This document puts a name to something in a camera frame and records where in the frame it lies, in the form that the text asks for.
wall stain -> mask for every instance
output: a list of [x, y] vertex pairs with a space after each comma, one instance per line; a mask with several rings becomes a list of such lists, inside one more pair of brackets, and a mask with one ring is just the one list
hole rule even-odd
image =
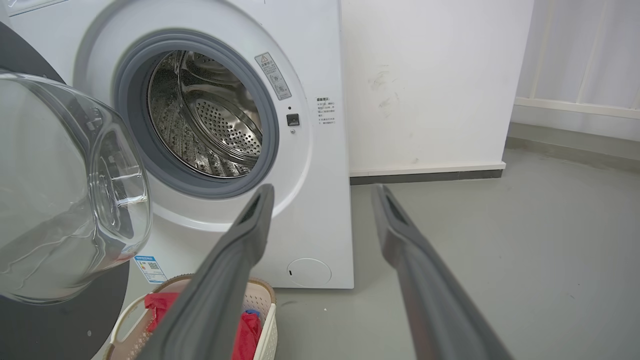
[[378, 108], [382, 110], [382, 114], [385, 116], [385, 118], [388, 118], [389, 116], [391, 116], [391, 109], [388, 108], [390, 105], [391, 105], [390, 97], [387, 97], [387, 99], [385, 99], [383, 102], [380, 103], [380, 105], [378, 105]]
[[383, 70], [379, 72], [375, 78], [369, 79], [369, 86], [371, 87], [371, 90], [377, 91], [378, 89], [380, 89], [380, 87], [382, 87], [383, 85], [386, 85], [387, 84], [386, 77], [388, 74], [389, 74], [389, 71]]

washing machine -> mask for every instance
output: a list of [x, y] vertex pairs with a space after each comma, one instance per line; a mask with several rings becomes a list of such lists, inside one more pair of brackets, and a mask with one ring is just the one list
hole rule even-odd
[[338, 0], [8, 4], [10, 26], [66, 84], [125, 120], [153, 202], [137, 257], [153, 263], [150, 282], [195, 272], [270, 183], [271, 231], [252, 275], [353, 287]]

washing machine door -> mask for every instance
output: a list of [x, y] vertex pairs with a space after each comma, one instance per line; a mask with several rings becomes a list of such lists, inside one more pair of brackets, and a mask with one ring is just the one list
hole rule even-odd
[[145, 171], [119, 115], [2, 22], [0, 49], [0, 358], [90, 359], [148, 238]]

gray rubber gasket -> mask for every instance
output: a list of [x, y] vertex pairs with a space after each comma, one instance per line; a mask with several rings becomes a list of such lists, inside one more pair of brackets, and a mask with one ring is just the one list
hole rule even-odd
[[[190, 170], [164, 146], [147, 112], [147, 86], [155, 65], [174, 50], [194, 51], [215, 59], [251, 93], [262, 122], [262, 152], [246, 176], [216, 179]], [[205, 199], [241, 195], [269, 173], [278, 152], [278, 117], [269, 91], [249, 63], [219, 40], [195, 31], [166, 30], [147, 35], [132, 46], [118, 67], [113, 98], [127, 124], [146, 169], [171, 188]]]

stainless steel drum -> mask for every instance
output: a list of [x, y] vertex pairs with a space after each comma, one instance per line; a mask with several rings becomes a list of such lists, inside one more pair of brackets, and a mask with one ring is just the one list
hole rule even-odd
[[260, 156], [255, 103], [242, 82], [213, 59], [187, 51], [167, 54], [150, 78], [147, 103], [156, 134], [191, 170], [244, 176]]

